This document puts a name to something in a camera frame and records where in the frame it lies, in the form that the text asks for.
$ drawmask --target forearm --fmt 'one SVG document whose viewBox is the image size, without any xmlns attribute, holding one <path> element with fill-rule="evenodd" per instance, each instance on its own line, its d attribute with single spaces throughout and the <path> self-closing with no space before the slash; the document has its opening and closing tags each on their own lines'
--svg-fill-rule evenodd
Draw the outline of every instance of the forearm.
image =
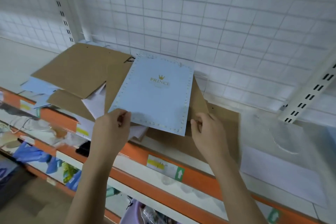
<svg viewBox="0 0 336 224">
<path fill-rule="evenodd" d="M 231 224 L 266 224 L 266 219 L 250 196 L 233 159 L 229 156 L 223 157 L 211 166 L 221 187 L 229 222 Z"/>
<path fill-rule="evenodd" d="M 111 167 L 90 157 L 82 169 L 81 180 L 73 198 L 65 224 L 102 223 L 105 211 L 106 186 Z"/>
</svg>

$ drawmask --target hand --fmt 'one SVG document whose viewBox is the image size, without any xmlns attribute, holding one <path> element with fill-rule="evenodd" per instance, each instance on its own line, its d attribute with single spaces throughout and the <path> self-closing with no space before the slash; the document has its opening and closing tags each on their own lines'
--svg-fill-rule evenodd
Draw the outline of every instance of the hand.
<svg viewBox="0 0 336 224">
<path fill-rule="evenodd" d="M 197 113 L 198 121 L 191 120 L 191 134 L 196 147 L 210 167 L 229 157 L 226 133 L 221 121 L 213 114 Z"/>
<path fill-rule="evenodd" d="M 127 143 L 131 113 L 115 109 L 99 117 L 93 127 L 89 159 L 112 168 L 117 154 Z"/>
</svg>

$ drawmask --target person's left hand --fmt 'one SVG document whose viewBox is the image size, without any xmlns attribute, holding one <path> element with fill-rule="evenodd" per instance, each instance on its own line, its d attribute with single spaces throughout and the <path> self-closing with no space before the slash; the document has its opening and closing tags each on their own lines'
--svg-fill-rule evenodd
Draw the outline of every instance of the person's left hand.
<svg viewBox="0 0 336 224">
<path fill-rule="evenodd" d="M 99 117 L 93 127 L 89 159 L 110 165 L 128 140 L 131 113 L 115 109 Z"/>
</svg>

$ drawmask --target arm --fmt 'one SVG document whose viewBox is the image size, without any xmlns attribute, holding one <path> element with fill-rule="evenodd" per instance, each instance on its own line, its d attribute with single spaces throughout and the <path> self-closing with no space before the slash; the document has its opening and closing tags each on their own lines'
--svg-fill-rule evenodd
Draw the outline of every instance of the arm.
<svg viewBox="0 0 336 224">
<path fill-rule="evenodd" d="M 197 116 L 199 121 L 191 120 L 192 138 L 219 182 L 229 222 L 267 224 L 230 157 L 220 120 L 213 114 Z"/>
<path fill-rule="evenodd" d="M 103 223 L 106 186 L 113 162 L 127 142 L 131 113 L 116 109 L 93 127 L 90 154 L 65 224 Z"/>
</svg>

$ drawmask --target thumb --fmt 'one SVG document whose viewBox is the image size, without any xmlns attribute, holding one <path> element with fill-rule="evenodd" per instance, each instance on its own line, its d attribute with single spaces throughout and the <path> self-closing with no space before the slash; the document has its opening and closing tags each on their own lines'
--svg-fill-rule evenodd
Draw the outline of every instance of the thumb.
<svg viewBox="0 0 336 224">
<path fill-rule="evenodd" d="M 131 126 L 131 112 L 126 112 L 123 118 L 123 123 L 121 124 L 121 128 L 129 128 Z"/>
<path fill-rule="evenodd" d="M 198 129 L 198 124 L 195 120 L 190 120 L 191 123 L 191 135 L 194 138 L 196 135 L 200 134 L 200 131 Z"/>
</svg>

